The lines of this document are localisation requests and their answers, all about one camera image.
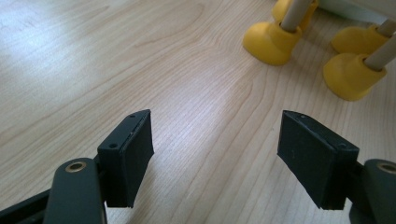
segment yellow rubber foot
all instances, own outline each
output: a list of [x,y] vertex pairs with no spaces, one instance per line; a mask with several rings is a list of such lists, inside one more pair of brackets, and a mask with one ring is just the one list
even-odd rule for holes
[[285,64],[303,32],[297,28],[289,33],[280,28],[280,22],[253,24],[245,33],[243,46],[254,57],[271,65]]
[[389,40],[377,32],[377,28],[377,25],[368,29],[347,27],[334,36],[332,47],[339,53],[372,54]]
[[[275,5],[272,9],[272,15],[276,21],[283,21],[283,18],[285,18],[285,15],[289,10],[289,7],[290,7],[292,1],[293,0],[278,0],[275,3]],[[314,1],[312,1],[311,5],[309,6],[309,9],[306,11],[304,18],[300,22],[300,25],[299,25],[303,31],[306,29],[306,27],[308,27],[309,22],[311,21],[312,15],[314,14],[318,5],[319,5],[318,0],[314,0]]]
[[323,67],[327,86],[340,98],[357,101],[367,95],[374,84],[387,74],[384,68],[374,71],[364,64],[367,55],[342,53],[331,58]]

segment wood grain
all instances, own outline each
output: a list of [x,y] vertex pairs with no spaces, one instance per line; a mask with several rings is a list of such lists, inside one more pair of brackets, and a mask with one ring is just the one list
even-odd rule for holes
[[289,63],[260,63],[241,41],[274,3],[0,3],[0,209],[149,108],[155,155],[134,209],[108,208],[109,223],[348,223],[350,203],[317,209],[276,156],[281,111],[341,134],[360,162],[396,161],[396,64],[364,99],[337,98],[322,77],[329,42],[367,24],[322,10]]

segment wooden table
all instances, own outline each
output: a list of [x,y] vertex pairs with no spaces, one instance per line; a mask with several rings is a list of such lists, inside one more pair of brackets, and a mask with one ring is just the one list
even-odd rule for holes
[[364,99],[336,97],[322,67],[341,28],[318,10],[289,63],[241,46],[275,0],[0,3],[0,210],[50,188],[56,168],[151,109],[155,155],[134,209],[109,223],[348,223],[316,208],[276,155],[281,112],[305,113],[396,161],[396,63]]

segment yellow object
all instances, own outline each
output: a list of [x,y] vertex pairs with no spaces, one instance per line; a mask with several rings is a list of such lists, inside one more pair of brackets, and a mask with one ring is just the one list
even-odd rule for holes
[[281,65],[289,60],[302,34],[298,27],[295,33],[289,33],[280,28],[280,22],[259,22],[247,30],[243,46],[260,61]]
[[[292,0],[278,0],[272,9],[272,15],[276,21],[283,21],[286,13],[289,10]],[[312,15],[317,9],[319,3],[318,0],[314,0],[309,9],[306,11],[303,20],[300,22],[300,28],[304,31],[311,21]]]
[[330,90],[348,101],[357,101],[367,95],[374,84],[387,74],[387,70],[371,70],[364,64],[365,58],[367,55],[352,53],[331,58],[323,68],[324,80]]
[[368,29],[347,27],[334,36],[332,47],[339,53],[372,54],[389,40],[377,28],[377,25]]

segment gray rod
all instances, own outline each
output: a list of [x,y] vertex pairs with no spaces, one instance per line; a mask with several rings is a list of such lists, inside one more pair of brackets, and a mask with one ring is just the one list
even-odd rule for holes
[[375,70],[381,71],[396,57],[396,35],[394,35],[390,40],[388,40],[381,48],[376,50],[372,55],[370,55],[364,63],[367,67]]
[[378,27],[377,31],[381,35],[391,37],[393,36],[393,33],[395,33],[396,31],[396,22],[391,20],[386,20]]
[[303,20],[306,11],[309,9],[312,0],[294,0],[291,2],[288,12],[286,12],[285,18],[280,23],[280,27],[290,33],[294,33],[297,26]]

